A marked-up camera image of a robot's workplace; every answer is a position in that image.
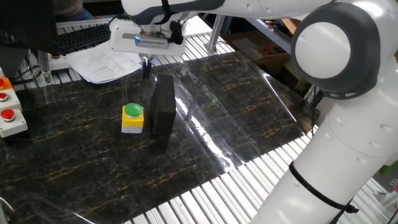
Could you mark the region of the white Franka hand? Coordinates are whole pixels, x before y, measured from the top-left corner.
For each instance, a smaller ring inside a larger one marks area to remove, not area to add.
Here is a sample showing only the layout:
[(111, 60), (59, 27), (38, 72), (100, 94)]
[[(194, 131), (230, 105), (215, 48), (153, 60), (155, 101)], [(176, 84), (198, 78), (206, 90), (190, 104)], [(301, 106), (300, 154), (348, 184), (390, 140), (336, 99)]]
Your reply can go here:
[[(183, 24), (180, 21), (137, 25), (131, 20), (115, 19), (109, 23), (109, 29), (112, 50), (139, 54), (143, 80), (150, 78), (155, 55), (181, 56), (185, 51)], [(152, 56), (146, 59), (143, 54)]]

